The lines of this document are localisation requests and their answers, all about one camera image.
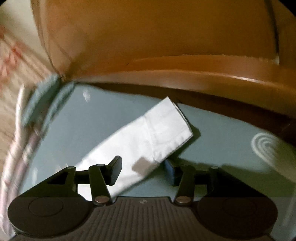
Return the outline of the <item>white printed long-sleeve shirt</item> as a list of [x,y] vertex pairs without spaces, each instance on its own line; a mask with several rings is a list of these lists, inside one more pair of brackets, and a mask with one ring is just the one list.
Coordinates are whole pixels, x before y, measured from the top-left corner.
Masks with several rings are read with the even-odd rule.
[[95,164],[108,164],[115,156],[121,156],[122,170],[116,183],[108,187],[111,197],[116,197],[147,178],[192,136],[185,117],[166,97],[98,144],[76,168],[78,171],[87,170]]

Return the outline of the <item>teal patterned bed sheet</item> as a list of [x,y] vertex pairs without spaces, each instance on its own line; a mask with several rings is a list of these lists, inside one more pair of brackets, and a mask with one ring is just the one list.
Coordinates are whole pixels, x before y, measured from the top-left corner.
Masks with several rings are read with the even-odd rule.
[[[25,192],[66,166],[79,166],[102,141],[146,113],[159,99],[77,85],[51,122],[27,170]],[[172,159],[207,169],[218,166],[270,197],[278,208],[271,233],[295,237],[295,148],[240,120],[194,108],[180,98],[193,137]]]

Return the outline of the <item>purple floral folded quilt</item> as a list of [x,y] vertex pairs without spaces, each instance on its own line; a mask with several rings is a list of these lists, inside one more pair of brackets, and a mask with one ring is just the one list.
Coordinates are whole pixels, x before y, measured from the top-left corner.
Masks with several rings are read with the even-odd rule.
[[25,129],[28,130],[28,137],[27,137],[26,145],[22,152],[21,158],[17,162],[14,170],[13,186],[12,186],[11,192],[9,193],[9,197],[12,198],[12,201],[14,198],[17,197],[17,195],[20,192],[20,188],[22,186],[22,182],[24,180],[26,171],[36,152],[39,142],[42,139],[41,128],[42,128],[42,125],[38,123],[33,126],[25,127]]

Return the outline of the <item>lower teal pillow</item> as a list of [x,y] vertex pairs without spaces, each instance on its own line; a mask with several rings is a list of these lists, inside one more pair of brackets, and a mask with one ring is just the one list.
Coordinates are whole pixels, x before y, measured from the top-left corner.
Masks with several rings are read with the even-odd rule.
[[68,97],[71,95],[72,91],[75,88],[75,82],[70,82],[64,85],[56,94],[55,98],[51,102],[51,105],[48,109],[48,112],[45,116],[41,133],[42,135],[45,135],[47,132],[49,125],[51,121],[55,118],[59,110],[62,108],[65,101],[68,99]]

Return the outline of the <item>teal pillow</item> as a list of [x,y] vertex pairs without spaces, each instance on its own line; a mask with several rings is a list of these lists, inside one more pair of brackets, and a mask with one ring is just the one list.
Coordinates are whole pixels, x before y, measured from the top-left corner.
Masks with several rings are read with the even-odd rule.
[[29,126],[36,121],[45,106],[56,96],[61,83],[61,76],[52,74],[37,85],[23,112],[22,127]]
[[64,85],[56,94],[55,98],[51,102],[51,105],[48,109],[48,112],[45,116],[41,133],[42,135],[45,135],[47,132],[49,125],[51,121],[55,118],[59,110],[62,108],[65,101],[68,99],[68,97],[71,95],[72,91],[75,88],[75,82],[70,82]]

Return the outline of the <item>pink floral folded quilt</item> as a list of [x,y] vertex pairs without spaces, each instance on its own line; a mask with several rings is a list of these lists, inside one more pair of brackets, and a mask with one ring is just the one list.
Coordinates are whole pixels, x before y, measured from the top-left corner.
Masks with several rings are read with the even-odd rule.
[[30,98],[31,90],[21,86],[16,102],[15,134],[6,156],[1,177],[1,230],[8,236],[12,234],[12,227],[8,219],[8,206],[12,201],[9,193],[13,186],[13,174],[17,162],[20,160],[25,148],[28,130],[22,127],[22,114]]

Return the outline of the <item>upper teal pillow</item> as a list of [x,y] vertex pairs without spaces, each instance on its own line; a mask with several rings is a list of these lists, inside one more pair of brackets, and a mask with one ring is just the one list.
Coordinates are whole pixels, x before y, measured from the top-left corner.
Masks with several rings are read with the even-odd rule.
[[61,83],[61,76],[52,74],[37,85],[23,112],[22,127],[29,126],[36,121],[45,106],[56,96]]

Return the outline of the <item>wooden headboard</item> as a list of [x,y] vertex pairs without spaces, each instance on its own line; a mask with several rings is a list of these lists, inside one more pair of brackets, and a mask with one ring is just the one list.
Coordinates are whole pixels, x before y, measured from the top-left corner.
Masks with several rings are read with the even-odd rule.
[[295,1],[32,1],[67,80],[182,100],[295,142]]

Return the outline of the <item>patterned window curtain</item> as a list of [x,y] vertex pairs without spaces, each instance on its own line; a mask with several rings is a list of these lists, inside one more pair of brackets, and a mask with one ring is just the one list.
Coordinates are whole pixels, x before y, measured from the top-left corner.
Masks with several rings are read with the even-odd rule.
[[22,85],[34,85],[51,73],[38,56],[1,26],[1,169],[14,138],[16,101]]

